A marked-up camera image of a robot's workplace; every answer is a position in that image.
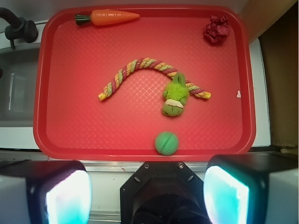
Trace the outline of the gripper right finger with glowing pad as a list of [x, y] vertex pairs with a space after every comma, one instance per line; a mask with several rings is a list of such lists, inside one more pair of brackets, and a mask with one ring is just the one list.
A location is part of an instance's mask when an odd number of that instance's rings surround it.
[[204, 202], [213, 224], [297, 224], [296, 154], [223, 154], [208, 162]]

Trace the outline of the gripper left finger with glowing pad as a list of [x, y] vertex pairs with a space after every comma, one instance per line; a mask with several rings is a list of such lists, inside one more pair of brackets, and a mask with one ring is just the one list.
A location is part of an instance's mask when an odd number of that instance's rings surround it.
[[86, 224], [90, 175], [80, 161], [1, 161], [2, 224]]

